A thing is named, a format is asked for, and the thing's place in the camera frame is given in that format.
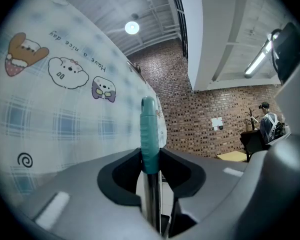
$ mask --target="person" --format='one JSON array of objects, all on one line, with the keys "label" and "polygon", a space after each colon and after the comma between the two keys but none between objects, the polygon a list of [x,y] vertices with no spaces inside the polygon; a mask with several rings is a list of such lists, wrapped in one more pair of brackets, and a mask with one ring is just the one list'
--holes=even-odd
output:
[{"label": "person", "polygon": [[279,122],[277,115],[269,112],[269,108],[270,105],[268,102],[262,102],[259,106],[259,109],[262,109],[262,112],[264,113],[264,117],[260,122],[260,132],[266,144],[274,140],[275,129]]}]

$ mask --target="ceiling beam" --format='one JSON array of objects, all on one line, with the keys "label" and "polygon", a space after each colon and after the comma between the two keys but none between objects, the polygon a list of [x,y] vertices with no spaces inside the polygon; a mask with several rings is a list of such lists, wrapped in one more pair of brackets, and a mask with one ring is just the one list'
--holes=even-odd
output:
[{"label": "ceiling beam", "polygon": [[[154,8],[154,4],[153,4],[152,1],[150,2],[149,7],[150,7],[151,9]],[[163,36],[163,35],[164,35],[164,28],[162,27],[162,23],[161,23],[161,21],[160,21],[160,19],[159,19],[159,17],[158,17],[157,10],[154,9],[154,10],[152,10],[151,12],[152,12],[153,17],[155,18],[156,22],[158,23],[159,28],[160,28],[160,31],[161,31],[161,35]]]},{"label": "ceiling beam", "polygon": [[[115,8],[117,13],[120,15],[120,17],[123,20],[127,21],[129,19],[130,15],[125,10],[122,9],[122,6],[117,2],[117,0],[108,0],[108,1]],[[142,41],[140,35],[138,33],[136,33],[134,36],[137,38],[139,44],[142,45],[143,41]]]},{"label": "ceiling beam", "polygon": [[200,4],[195,4],[196,0],[182,0],[182,3],[188,34],[188,77],[194,91],[205,91],[229,42],[236,0],[199,1]]},{"label": "ceiling beam", "polygon": [[185,12],[183,10],[176,9],[176,11],[179,12],[179,13],[185,14]]},{"label": "ceiling beam", "polygon": [[244,72],[223,73],[222,75],[220,75],[219,81],[244,79],[244,78],[245,78]]},{"label": "ceiling beam", "polygon": [[261,45],[256,45],[256,44],[248,44],[248,43],[243,43],[243,42],[227,42],[227,46],[245,46],[245,47],[252,47],[252,48],[260,48]]},{"label": "ceiling beam", "polygon": [[153,10],[156,10],[156,9],[158,9],[158,8],[161,8],[161,7],[166,7],[166,6],[169,6],[169,5],[170,5],[169,3],[162,4],[162,5],[158,5],[158,6],[156,6],[156,7],[152,7],[152,8],[150,8],[150,9],[143,10],[143,11],[140,12],[138,15],[139,15],[139,17],[141,17],[141,16],[143,16],[143,15],[145,15],[145,14],[147,14],[147,13],[150,13],[150,12],[153,11]]},{"label": "ceiling beam", "polygon": [[177,9],[176,9],[176,5],[175,5],[175,1],[174,0],[168,0],[168,2],[169,2],[169,5],[170,5],[173,22],[174,22],[175,25],[176,24],[179,25],[179,19],[178,19],[178,14],[177,14]]},{"label": "ceiling beam", "polygon": [[271,72],[269,73],[268,77],[273,79],[276,76],[278,76],[277,72],[275,71],[275,69],[271,70]]},{"label": "ceiling beam", "polygon": [[[235,43],[237,41],[239,30],[243,23],[244,14],[245,14],[245,11],[247,11],[246,4],[247,4],[247,0],[235,0],[234,15],[233,15],[231,30],[229,33],[227,44]],[[216,81],[219,78],[221,71],[223,70],[224,66],[226,65],[226,63],[230,57],[233,47],[234,47],[233,45],[226,45],[223,55],[222,55],[222,58],[221,58],[221,60],[218,64],[218,67],[212,77],[213,81]]]},{"label": "ceiling beam", "polygon": [[280,80],[278,78],[273,78],[273,79],[241,78],[241,79],[211,82],[209,83],[207,90],[241,87],[241,86],[263,86],[263,85],[279,85],[279,84],[280,84]]},{"label": "ceiling beam", "polygon": [[125,51],[123,51],[123,54],[125,56],[129,56],[129,55],[131,55],[131,54],[133,54],[133,53],[135,53],[139,50],[142,50],[146,47],[153,46],[155,44],[158,44],[158,43],[161,43],[161,42],[164,42],[164,41],[168,41],[168,40],[171,40],[171,39],[176,39],[177,37],[178,37],[178,35],[176,33],[167,34],[167,35],[152,39],[150,41],[144,42],[143,45],[136,46],[136,47],[131,48],[129,50],[125,50]]}]

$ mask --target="black plastic part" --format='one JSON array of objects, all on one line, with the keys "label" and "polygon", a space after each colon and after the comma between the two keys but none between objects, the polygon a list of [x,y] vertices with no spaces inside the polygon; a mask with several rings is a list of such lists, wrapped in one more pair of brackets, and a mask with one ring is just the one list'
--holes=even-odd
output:
[{"label": "black plastic part", "polygon": [[159,163],[175,199],[192,197],[206,180],[206,173],[199,165],[164,148],[160,148]]},{"label": "black plastic part", "polygon": [[278,54],[276,59],[277,73],[282,84],[291,76],[300,62],[300,33],[296,26],[289,22],[273,41],[272,52]]},{"label": "black plastic part", "polygon": [[197,224],[192,218],[186,214],[182,214],[179,202],[176,201],[173,205],[171,226],[169,229],[169,238],[172,238],[183,231],[188,230]]},{"label": "black plastic part", "polygon": [[295,135],[269,149],[235,238],[272,239],[290,227],[300,229],[300,136]]},{"label": "black plastic part", "polygon": [[170,216],[161,214],[161,235],[163,236],[166,232]]},{"label": "black plastic part", "polygon": [[137,148],[103,167],[97,183],[102,193],[116,204],[141,207],[141,199],[136,195],[140,172],[141,150]]},{"label": "black plastic part", "polygon": [[186,17],[184,13],[184,7],[182,4],[182,0],[173,0],[173,1],[177,9],[178,21],[180,25],[183,57],[186,57],[186,59],[188,59],[188,34],[187,34],[187,24],[186,24]]},{"label": "black plastic part", "polygon": [[196,222],[182,214],[178,199],[192,197],[206,181],[205,171],[197,164],[160,148],[160,170],[173,191],[173,209],[169,237],[194,226]]}]

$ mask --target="metal railing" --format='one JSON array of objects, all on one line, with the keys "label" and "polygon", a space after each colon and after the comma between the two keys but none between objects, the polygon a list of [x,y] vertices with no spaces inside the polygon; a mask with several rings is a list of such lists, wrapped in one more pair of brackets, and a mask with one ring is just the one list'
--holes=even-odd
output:
[{"label": "metal railing", "polygon": [[186,59],[188,59],[188,36],[187,36],[187,25],[186,25],[184,7],[182,5],[181,0],[173,0],[173,1],[179,19],[183,56],[186,57]]},{"label": "metal railing", "polygon": [[134,63],[134,65],[128,60],[126,63],[128,63],[128,65],[130,66],[130,71],[132,72],[132,69],[138,74],[138,76],[140,78],[142,78],[142,80],[147,83],[147,81],[145,80],[145,78],[142,76],[141,74],[141,68],[137,63]]}]

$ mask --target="fluorescent light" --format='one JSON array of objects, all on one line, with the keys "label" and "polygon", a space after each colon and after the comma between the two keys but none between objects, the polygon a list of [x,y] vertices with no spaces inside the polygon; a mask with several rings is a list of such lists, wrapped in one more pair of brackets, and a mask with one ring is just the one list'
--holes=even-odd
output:
[{"label": "fluorescent light", "polygon": [[[274,34],[273,35],[273,40],[275,40],[278,37],[278,35],[279,34]],[[266,37],[268,38],[269,41],[271,41],[271,34],[268,34]]]},{"label": "fluorescent light", "polygon": [[266,57],[266,55],[262,52],[259,57],[256,59],[256,61],[250,66],[250,68],[245,72],[247,75],[251,74],[252,71],[256,69],[256,67],[260,64],[260,62]]},{"label": "fluorescent light", "polygon": [[269,51],[271,50],[271,48],[272,48],[272,42],[270,41],[270,42],[266,45],[265,49],[266,49],[267,52],[269,52]]},{"label": "fluorescent light", "polygon": [[139,31],[139,25],[134,21],[130,21],[127,24],[125,24],[124,29],[128,34],[134,35]]}]

